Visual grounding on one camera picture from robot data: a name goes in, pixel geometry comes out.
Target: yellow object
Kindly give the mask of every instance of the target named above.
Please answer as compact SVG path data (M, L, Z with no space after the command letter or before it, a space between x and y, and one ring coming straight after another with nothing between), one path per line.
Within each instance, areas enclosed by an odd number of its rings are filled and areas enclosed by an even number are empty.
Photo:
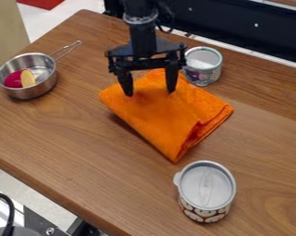
M233 112L230 104L191 86L183 75L169 94L163 69L138 79L131 98L118 84L103 90L100 98L174 163Z
M23 88L30 87L36 84L35 76L29 70L22 71L20 80Z

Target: metal pot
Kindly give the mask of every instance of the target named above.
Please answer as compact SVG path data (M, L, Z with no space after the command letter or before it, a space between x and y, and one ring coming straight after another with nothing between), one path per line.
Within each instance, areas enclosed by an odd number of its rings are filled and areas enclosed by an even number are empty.
M50 55L44 53L25 53L18 55L0 67L0 86L10 97L28 100L37 98L51 90L57 81L56 61L71 53L82 41L76 41L67 45ZM63 55L53 59L52 55L68 49ZM29 69L35 76L36 84L26 88L10 88L4 85L8 75L18 70Z
M236 182L224 166L208 160L196 161L177 172L173 182L179 192L179 207L192 220L212 223L229 213Z

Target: orange cloth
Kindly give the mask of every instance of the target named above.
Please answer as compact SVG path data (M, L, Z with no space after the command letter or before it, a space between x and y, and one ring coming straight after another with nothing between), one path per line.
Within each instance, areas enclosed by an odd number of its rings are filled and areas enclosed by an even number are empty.
M116 84L103 90L100 98L174 163L233 112L230 104L193 87L183 75L169 94L163 69L136 80L133 97L126 97Z

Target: metal can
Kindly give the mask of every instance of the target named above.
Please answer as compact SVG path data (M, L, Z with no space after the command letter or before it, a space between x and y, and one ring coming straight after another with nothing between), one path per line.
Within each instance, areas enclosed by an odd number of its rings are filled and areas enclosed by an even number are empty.
M236 182L224 166L209 160L187 165L174 175L178 204L184 214L203 223L217 222L230 212Z
M219 51L208 47L195 47L187 50L185 58L187 66L183 71L190 82L204 87L219 79L223 61Z

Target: pot handle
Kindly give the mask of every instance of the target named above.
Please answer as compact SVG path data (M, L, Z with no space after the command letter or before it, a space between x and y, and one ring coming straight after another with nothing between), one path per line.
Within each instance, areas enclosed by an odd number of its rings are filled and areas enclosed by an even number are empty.
M51 53L50 56L60 53L62 50L67 49L68 51L62 55L60 55L57 58L54 58L55 61L60 60L61 58L65 57L66 55L68 55L69 53L71 53L75 48L77 48L79 45L81 45L83 43L83 41L75 41L70 45L66 45L63 48L55 51L54 53Z
M182 174L180 172L175 173L173 177L173 183L178 187L179 182L181 181Z

